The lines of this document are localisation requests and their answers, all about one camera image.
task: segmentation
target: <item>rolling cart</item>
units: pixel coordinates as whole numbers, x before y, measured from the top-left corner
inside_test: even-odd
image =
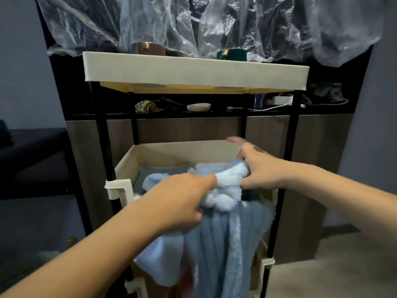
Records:
[[[177,58],[153,55],[115,54],[104,52],[83,53],[85,80],[91,88],[95,120],[99,134],[107,182],[115,181],[112,151],[106,121],[107,100],[101,87],[128,93],[134,146],[139,145],[139,131],[135,104],[137,94],[241,94],[241,110],[228,112],[227,117],[241,117],[240,134],[245,137],[246,118],[251,115],[269,115],[269,112],[250,112],[248,95],[294,91],[291,106],[286,107],[289,124],[284,159],[291,160],[300,103],[309,67],[222,61],[215,59]],[[272,260],[285,190],[278,191],[276,215],[270,231],[267,258]],[[117,214],[123,201],[111,197],[113,214]],[[271,266],[265,267],[260,298],[265,297]],[[110,288],[109,297],[125,295],[125,281],[133,279],[131,266]]]

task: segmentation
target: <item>gray wall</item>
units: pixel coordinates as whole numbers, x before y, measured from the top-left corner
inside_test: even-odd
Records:
[[[0,119],[10,129],[66,127],[35,0],[0,0]],[[85,236],[72,195],[0,201],[0,225],[0,263]]]
[[[339,168],[340,175],[392,193],[397,193],[396,25],[397,0],[387,0],[384,37],[372,51]],[[329,218],[340,220],[333,213]]]
[[[35,0],[0,0],[0,119],[65,127]]]

